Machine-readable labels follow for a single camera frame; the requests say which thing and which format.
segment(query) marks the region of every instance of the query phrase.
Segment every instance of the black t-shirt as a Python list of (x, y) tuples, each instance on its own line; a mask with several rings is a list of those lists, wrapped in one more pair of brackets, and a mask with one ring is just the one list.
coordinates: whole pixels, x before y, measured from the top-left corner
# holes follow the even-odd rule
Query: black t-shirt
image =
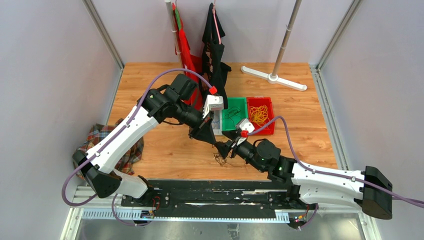
[[(202, 60), (202, 73), (207, 74), (209, 83), (216, 87), (216, 90), (224, 100), (224, 109), (228, 108), (228, 99), (225, 92), (225, 84), (227, 82), (228, 72), (231, 71), (231, 67), (221, 62), (221, 58), (224, 53), (224, 45), (220, 44), (218, 39), (217, 28), (214, 21), (214, 13), (212, 9), (214, 4), (209, 5), (209, 12), (207, 13), (206, 26), (204, 27), (204, 33), (202, 42), (204, 43), (203, 52), (201, 54)], [(220, 20), (215, 11), (216, 23), (218, 25), (220, 37), (225, 36), (225, 32), (221, 27)], [(207, 91), (203, 92), (203, 99), (206, 99)]]

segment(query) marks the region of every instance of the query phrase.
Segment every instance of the pink hanger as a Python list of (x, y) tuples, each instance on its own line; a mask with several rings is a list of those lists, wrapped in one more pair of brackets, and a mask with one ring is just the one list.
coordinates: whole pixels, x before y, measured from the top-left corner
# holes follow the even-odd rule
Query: pink hanger
[(216, 2), (216, 1), (217, 1), (217, 0), (214, 0), (214, 1), (213, 1), (212, 13), (213, 13), (213, 20), (215, 20), (216, 33), (218, 34), (219, 44), (221, 44), (220, 30), (218, 29), (217, 15), (216, 15), (216, 13), (215, 13), (215, 2)]

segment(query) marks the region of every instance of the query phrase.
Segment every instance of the wood grain surface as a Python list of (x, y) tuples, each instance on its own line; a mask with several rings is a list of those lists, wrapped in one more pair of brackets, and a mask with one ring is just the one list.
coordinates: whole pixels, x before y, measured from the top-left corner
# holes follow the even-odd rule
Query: wood grain surface
[[(229, 63), (232, 71), (225, 86), (228, 97), (271, 97), (275, 115), (283, 116), (288, 124), (290, 137), (299, 158), (307, 163), (337, 168), (326, 123), (318, 100), (313, 78), (307, 63), (282, 63), (278, 75), (307, 85), (306, 91), (297, 91), (241, 72), (245, 65), (270, 73), (273, 63)], [(178, 63), (127, 63), (114, 100), (108, 124), (114, 124), (130, 112), (151, 80), (161, 72), (178, 68)], [(153, 87), (170, 84), (179, 72), (161, 77)], [(252, 143), (264, 136), (251, 136)], [(274, 135), (266, 135), (281, 148), (281, 154), (293, 157), (287, 143), (284, 125), (277, 120)], [(227, 141), (217, 137), (217, 141)], [(188, 138), (187, 126), (158, 125), (144, 136), (144, 150), (140, 162), (134, 164), (136, 175), (148, 179), (206, 179), (206, 180), (265, 180), (244, 160), (228, 158), (220, 166), (214, 153), (217, 150), (205, 142)]]

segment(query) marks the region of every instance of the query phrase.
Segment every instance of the white wall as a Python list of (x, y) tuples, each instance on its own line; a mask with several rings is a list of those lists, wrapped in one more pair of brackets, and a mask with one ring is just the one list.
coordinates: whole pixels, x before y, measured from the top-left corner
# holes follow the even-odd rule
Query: white wall
[(119, 71), (81, 0), (1, 1), (0, 36), (0, 238), (57, 240), (71, 155)]
[[(347, 156), (375, 166), (393, 190), (424, 200), (424, 2), (365, 0), (322, 74)], [(384, 240), (422, 239), (423, 210), (393, 203)]]
[[(122, 60), (177, 62), (164, 0), (93, 1)], [(200, 55), (211, 0), (178, 0), (191, 53)], [(275, 62), (295, 0), (217, 0), (223, 61)], [(351, 0), (303, 0), (283, 62), (316, 64)]]

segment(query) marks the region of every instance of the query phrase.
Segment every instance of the plaid cloth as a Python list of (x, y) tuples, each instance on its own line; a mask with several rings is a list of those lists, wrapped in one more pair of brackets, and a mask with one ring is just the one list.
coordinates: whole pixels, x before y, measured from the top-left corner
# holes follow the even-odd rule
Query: plaid cloth
[[(101, 124), (93, 125), (90, 129), (90, 132), (88, 133), (86, 141), (81, 146), (79, 146), (78, 150), (86, 152), (87, 150), (91, 149), (96, 144), (100, 143), (104, 138), (106, 138), (106, 136), (109, 135), (122, 121), (122, 118), (119, 119), (114, 126), (104, 126)], [(115, 169), (124, 174), (133, 175), (133, 164), (142, 159), (143, 147), (144, 141), (143, 138), (141, 138), (128, 151), (126, 151), (126, 153), (116, 164)], [(84, 179), (80, 171), (77, 173), (77, 176)]]

